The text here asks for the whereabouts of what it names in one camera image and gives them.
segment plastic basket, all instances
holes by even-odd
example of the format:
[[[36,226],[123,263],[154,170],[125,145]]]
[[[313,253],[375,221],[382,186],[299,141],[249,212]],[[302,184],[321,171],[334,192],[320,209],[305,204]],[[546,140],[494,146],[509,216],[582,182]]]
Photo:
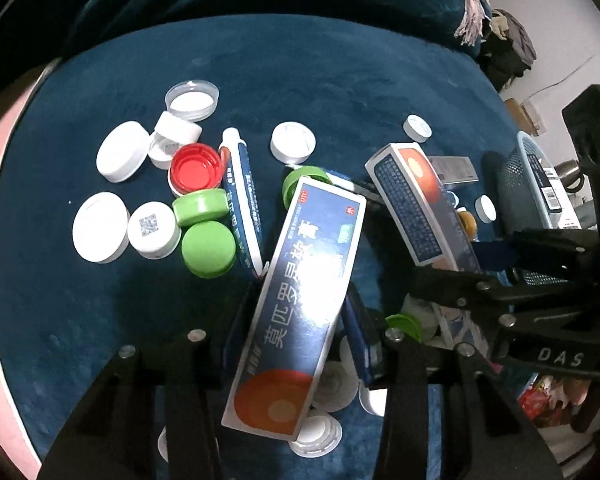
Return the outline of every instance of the plastic basket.
[[[529,154],[542,159],[544,165],[548,157],[540,146],[525,132],[518,132],[518,145],[507,159],[498,174],[498,202],[500,214],[508,234],[524,229],[552,229],[549,212],[544,204],[542,193],[529,164]],[[544,285],[562,280],[536,272],[522,271],[525,283]]]

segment white wall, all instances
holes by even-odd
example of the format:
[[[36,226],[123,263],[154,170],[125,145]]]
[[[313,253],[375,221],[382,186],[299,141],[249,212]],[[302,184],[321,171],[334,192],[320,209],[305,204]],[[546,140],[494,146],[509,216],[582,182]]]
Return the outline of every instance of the white wall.
[[[489,1],[520,21],[538,54],[502,98],[533,105],[547,129],[538,144],[553,164],[576,158],[562,109],[587,86],[600,84],[600,12],[591,0]],[[583,195],[590,199],[588,185]]]

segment screw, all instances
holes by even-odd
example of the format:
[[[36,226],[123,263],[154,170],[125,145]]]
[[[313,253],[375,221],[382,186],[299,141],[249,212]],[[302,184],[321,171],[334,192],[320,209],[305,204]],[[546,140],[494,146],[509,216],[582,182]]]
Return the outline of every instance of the screw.
[[[498,318],[498,322],[502,326],[506,326],[507,328],[511,328],[512,326],[514,326],[516,324],[516,321],[516,316],[514,316],[513,314],[502,314],[502,316]]]
[[[456,346],[456,352],[464,357],[471,357],[475,354],[475,348],[470,343],[460,343]]]
[[[192,343],[198,343],[204,341],[206,338],[206,332],[201,328],[196,328],[187,334],[187,339]]]
[[[387,328],[384,331],[384,337],[394,343],[399,343],[404,339],[404,332],[399,328]]]
[[[120,350],[118,350],[118,355],[123,359],[127,359],[128,357],[133,357],[136,354],[136,347],[133,345],[124,345]]]

